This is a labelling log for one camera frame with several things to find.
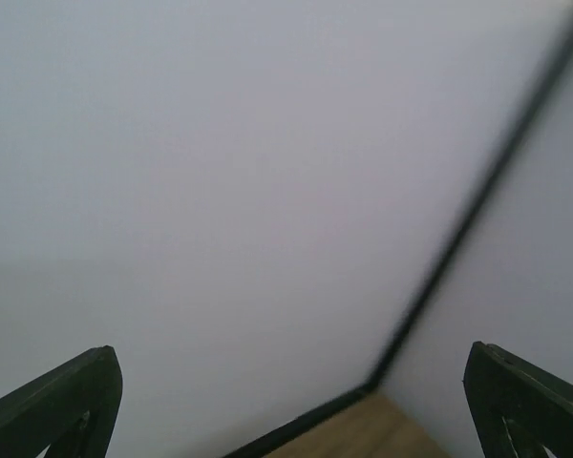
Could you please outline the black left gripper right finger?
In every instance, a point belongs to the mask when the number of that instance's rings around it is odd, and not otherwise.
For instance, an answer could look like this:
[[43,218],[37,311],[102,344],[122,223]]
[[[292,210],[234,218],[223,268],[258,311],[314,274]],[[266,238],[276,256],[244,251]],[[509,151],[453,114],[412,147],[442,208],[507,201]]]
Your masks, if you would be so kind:
[[486,457],[573,457],[572,384],[475,342],[463,385]]

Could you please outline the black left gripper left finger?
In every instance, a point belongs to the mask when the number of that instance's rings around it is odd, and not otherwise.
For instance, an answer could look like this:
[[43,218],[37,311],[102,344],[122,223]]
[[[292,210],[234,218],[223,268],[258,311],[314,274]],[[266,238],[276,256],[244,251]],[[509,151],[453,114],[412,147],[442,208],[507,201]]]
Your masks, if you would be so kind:
[[91,348],[0,398],[0,457],[104,457],[121,397],[115,350]]

